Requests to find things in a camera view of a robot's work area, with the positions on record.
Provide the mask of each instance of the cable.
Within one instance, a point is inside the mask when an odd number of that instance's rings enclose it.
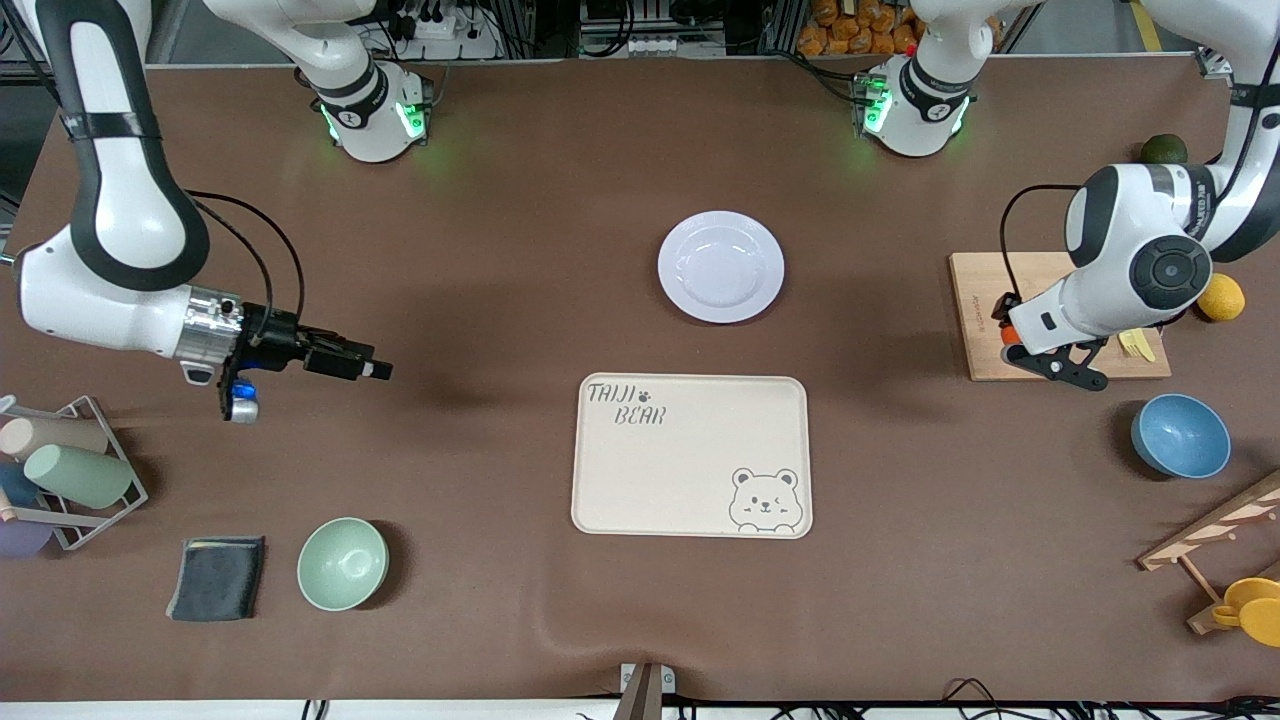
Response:
[[[774,55],[778,58],[786,58],[787,60],[791,60],[792,63],[808,70],[810,74],[819,74],[822,77],[831,79],[841,79],[847,82],[858,77],[858,73],[841,73],[827,68],[819,68],[818,65],[810,63],[809,59],[805,58],[804,55],[797,55],[795,53],[788,53],[786,50],[765,50],[760,53],[760,55]]]
[[[1009,273],[1009,284],[1014,286],[1014,295],[1018,296],[1018,300],[1023,299],[1023,291],[1018,287],[1018,278],[1014,277],[1014,266],[1009,263],[1009,242],[1005,240],[1005,225],[1009,224],[1009,214],[1014,211],[1014,205],[1018,204],[1018,201],[1027,193],[1036,192],[1038,190],[1070,190],[1074,192],[1080,190],[1080,187],[1083,186],[1056,183],[1033,184],[1019,190],[1018,193],[1009,200],[1009,205],[1005,205],[1005,213],[1000,217],[1000,258],[1005,261],[1005,272]],[[960,688],[964,688],[965,684],[966,683],[961,683]],[[960,692],[960,688],[956,688],[955,692]]]
[[[262,273],[262,286],[266,288],[266,309],[262,313],[262,319],[259,320],[259,323],[257,323],[257,332],[255,332],[253,337],[251,337],[250,341],[248,341],[248,343],[251,346],[257,347],[262,342],[262,332],[266,331],[266,320],[268,320],[268,318],[271,316],[271,309],[275,306],[275,302],[274,302],[275,301],[275,291],[274,291],[274,288],[271,286],[271,272],[266,269],[266,261],[262,260],[261,255],[259,255],[257,249],[253,247],[253,243],[250,242],[248,238],[244,237],[238,229],[236,229],[234,225],[232,225],[225,219],[223,219],[223,217],[219,215],[218,213],[214,213],[212,210],[210,210],[209,205],[205,205],[204,202],[201,202],[198,200],[192,200],[192,202],[195,202],[196,208],[200,208],[201,210],[204,210],[205,214],[209,215],[210,218],[212,218],[218,224],[220,224],[224,228],[227,228],[227,232],[229,232],[233,236],[236,236],[236,240],[241,241],[241,245],[243,245],[244,249],[248,250],[248,254],[253,256],[253,261],[257,263],[259,272]],[[311,701],[308,700],[306,707],[310,707],[310,705],[311,705]],[[303,715],[302,715],[303,717],[306,717],[306,707],[302,711],[303,712]]]
[[[285,250],[289,251],[289,258],[293,260],[293,272],[298,277],[298,305],[297,309],[293,311],[293,314],[297,315],[298,320],[301,320],[302,309],[306,306],[307,302],[307,278],[306,273],[302,272],[302,259],[298,258],[298,250],[297,247],[293,246],[293,242],[289,240],[289,236],[284,232],[284,229],[280,228],[280,225],[278,225],[275,220],[271,219],[270,215],[259,210],[252,204],[246,202],[238,197],[232,197],[230,195],[220,195],[218,192],[204,192],[200,190],[188,190],[187,195],[191,195],[192,197],[204,197],[206,200],[220,200],[223,202],[230,202],[232,205],[243,208],[250,213],[257,215],[259,219],[261,219],[264,223],[270,225],[273,231],[275,231],[275,234],[280,237],[280,242],[284,243]]]
[[[315,715],[311,714],[311,703],[316,703]],[[308,700],[302,703],[302,720],[324,720],[324,716],[329,714],[329,701],[328,700]]]
[[[631,42],[631,33],[636,28],[636,9],[631,0],[618,0],[622,5],[622,14],[618,15],[618,33],[604,50],[581,50],[588,58],[609,58],[616,55]]]
[[[433,110],[436,109],[436,108],[439,108],[440,102],[444,101],[444,86],[448,85],[448,82],[449,82],[449,70],[452,70],[452,69],[453,69],[453,63],[445,63],[444,64],[444,74],[440,76],[440,87],[438,87],[435,91],[431,92],[431,109]]]
[[[31,47],[27,45],[27,38],[22,36],[24,26],[19,22],[18,9],[14,8],[13,0],[0,0],[0,14],[4,15],[5,23],[9,26],[14,38],[18,41],[18,50],[22,51],[23,59],[27,60],[27,64],[31,65],[31,70],[36,73],[37,78],[40,78],[40,85],[45,86],[45,90],[49,91],[49,96],[54,99],[54,102],[56,102],[59,108],[61,108],[63,96],[58,94],[54,81],[45,74],[45,68],[40,67],[40,63],[32,54]]]
[[[392,59],[399,60],[399,50],[396,49],[396,41],[392,38],[392,31],[387,29],[387,20],[378,20],[378,27],[383,28],[383,35],[387,36],[387,45],[392,53]]]
[[[0,55],[4,55],[10,47],[13,47],[13,38],[18,35],[18,32],[13,31],[10,33],[12,29],[13,28],[9,27],[8,22],[0,19],[0,41],[4,41],[4,46],[0,47]]]
[[[1258,85],[1258,90],[1265,87],[1271,82],[1271,73],[1276,69],[1276,60],[1280,60],[1280,42],[1271,49],[1271,59],[1267,61],[1267,69],[1262,73],[1262,82]],[[1249,114],[1249,127],[1244,131],[1244,142],[1240,143],[1240,154],[1235,158],[1235,167],[1231,168],[1231,177],[1228,178],[1226,186],[1222,187],[1222,192],[1217,196],[1217,201],[1221,202],[1224,197],[1231,188],[1235,187],[1235,181],[1239,179],[1240,172],[1244,169],[1244,158],[1249,154],[1249,147],[1253,145],[1253,135],[1258,129],[1258,117],[1262,114],[1262,108],[1253,108]]]
[[[495,29],[508,42],[513,42],[516,45],[524,45],[525,47],[527,47],[530,50],[536,50],[538,49],[538,45],[535,45],[535,44],[527,41],[527,40],[525,40],[524,37],[516,37],[511,32],[508,32],[507,31],[507,26],[502,22],[502,18],[498,17],[498,12],[497,10],[493,10],[493,18],[490,18],[489,13],[486,13],[484,8],[479,8],[476,5],[476,3],[472,1],[467,6],[471,8],[472,10],[480,10],[480,14],[484,17],[484,24],[486,24],[486,26],[492,27],[493,29]],[[472,26],[476,24],[476,18],[470,12],[467,13],[467,20],[470,20]]]
[[[773,55],[773,56],[777,56],[777,58],[786,58],[787,60],[791,60],[797,67],[800,67],[800,69],[803,69],[806,73],[809,73],[810,76],[813,76],[813,78],[818,81],[818,85],[820,85],[823,87],[823,90],[826,90],[827,92],[829,92],[829,94],[835,95],[836,97],[844,100],[845,102],[851,102],[854,105],[870,105],[872,104],[865,97],[854,97],[851,95],[846,95],[845,92],[841,92],[840,90],[837,90],[837,88],[835,88],[835,87],[832,87],[831,85],[827,83],[828,78],[829,79],[840,79],[840,81],[844,81],[844,82],[851,82],[854,79],[852,74],[837,73],[835,70],[826,70],[823,68],[819,68],[819,67],[814,65],[809,60],[805,60],[800,55],[796,55],[795,53],[787,53],[786,50],[765,50],[764,53],[762,53],[762,55]]]

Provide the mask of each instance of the blue light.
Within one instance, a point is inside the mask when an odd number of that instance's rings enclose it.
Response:
[[[232,397],[237,400],[253,400],[257,397],[257,388],[248,380],[236,380],[232,383]]]

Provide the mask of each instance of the bread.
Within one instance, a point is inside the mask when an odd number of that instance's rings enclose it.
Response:
[[[893,50],[897,53],[906,53],[911,47],[915,47],[915,33],[911,32],[911,26],[897,26],[897,28],[893,29]]]
[[[849,53],[860,55],[872,51],[872,31],[863,28],[849,41]]]
[[[849,41],[861,28],[858,27],[858,18],[842,17],[831,26],[831,38],[832,40],[845,40]]]
[[[801,40],[800,44],[796,45],[796,50],[799,50],[805,58],[813,58],[815,55],[822,55],[823,47],[817,40]]]
[[[893,29],[893,19],[897,13],[892,8],[881,8],[881,14],[872,20],[872,32],[891,32]]]
[[[893,38],[887,32],[872,35],[872,55],[892,55]]]
[[[813,58],[814,55],[822,55],[822,51],[827,49],[827,28],[818,26],[804,26],[800,29],[800,41],[796,44],[796,50],[800,51],[805,58]]]
[[[813,10],[814,22],[823,27],[840,18],[840,5],[836,4],[836,0],[812,0],[809,8]]]
[[[881,17],[882,12],[879,0],[858,0],[858,24],[872,27],[872,23]]]

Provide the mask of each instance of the brown tablecloth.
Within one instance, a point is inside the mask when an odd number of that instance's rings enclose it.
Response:
[[[438,69],[428,73],[438,74]],[[392,383],[260,374],[262,419],[146,355],[73,346],[0,306],[3,388],[100,397],[152,501],[83,550],[0,566],[0,698],[556,697],[648,659],[707,698],[914,698],[975,675],[1004,698],[1207,701],[1280,691],[1280,655],[1196,637],[1178,568],[1133,560],[1280,468],[1277,246],[1231,266],[1249,307],[1167,333],[1174,378],[1102,395],[966,379],[946,258],[993,250],[1005,201],[1080,182],[1157,132],[1204,160],[1228,91],[1189,58],[1000,59],[964,132],[906,160],[783,61],[461,67],[431,143],[360,165],[285,69],[150,73],[174,176],[260,205],[301,247],[306,320],[375,343]],[[55,131],[13,245],[68,218]],[[1016,250],[1061,247],[1066,197],[1029,197]],[[658,245],[733,209],[787,258],[741,327],[677,313]],[[252,218],[292,301],[287,256]],[[260,300],[225,233],[204,284]],[[589,373],[780,374],[809,392],[815,523],[796,542],[586,536],[570,521]],[[1234,430],[1207,482],[1155,482],[1137,402],[1188,392]],[[298,593],[307,534],[379,521],[372,609]],[[265,534],[257,615],[168,620],[183,538]],[[1280,528],[1197,551],[1219,583],[1274,562]]]

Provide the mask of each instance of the gray cloth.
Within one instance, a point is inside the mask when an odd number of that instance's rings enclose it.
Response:
[[[183,541],[178,588],[165,615],[187,623],[243,620],[253,615],[264,547],[261,537]]]

